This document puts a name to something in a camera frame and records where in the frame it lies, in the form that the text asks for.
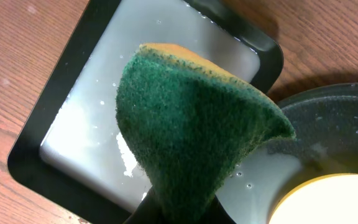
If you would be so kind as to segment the green yellow sponge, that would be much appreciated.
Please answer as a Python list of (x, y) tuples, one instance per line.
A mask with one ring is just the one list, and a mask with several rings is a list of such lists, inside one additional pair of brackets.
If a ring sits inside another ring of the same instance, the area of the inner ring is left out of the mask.
[(116, 121), (166, 223), (211, 223), (211, 204), (250, 152), (293, 139), (281, 109), (251, 84), (176, 44), (142, 44), (124, 67)]

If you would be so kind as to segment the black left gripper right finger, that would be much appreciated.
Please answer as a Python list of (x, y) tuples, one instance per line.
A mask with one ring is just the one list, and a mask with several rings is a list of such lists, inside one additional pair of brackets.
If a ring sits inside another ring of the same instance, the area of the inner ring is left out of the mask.
[(214, 197), (211, 204), (211, 223), (213, 224), (236, 224), (235, 221), (227, 214), (217, 196)]

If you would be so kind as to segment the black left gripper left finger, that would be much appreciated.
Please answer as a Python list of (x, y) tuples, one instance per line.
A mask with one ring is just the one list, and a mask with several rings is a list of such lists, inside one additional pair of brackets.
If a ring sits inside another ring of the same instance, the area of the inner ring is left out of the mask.
[(124, 224), (166, 224), (153, 187)]

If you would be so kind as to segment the yellow plate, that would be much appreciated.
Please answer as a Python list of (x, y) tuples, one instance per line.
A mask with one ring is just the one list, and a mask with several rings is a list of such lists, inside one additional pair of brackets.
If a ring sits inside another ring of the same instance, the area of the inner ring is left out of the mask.
[(270, 224), (358, 224), (358, 174), (308, 180), (281, 199)]

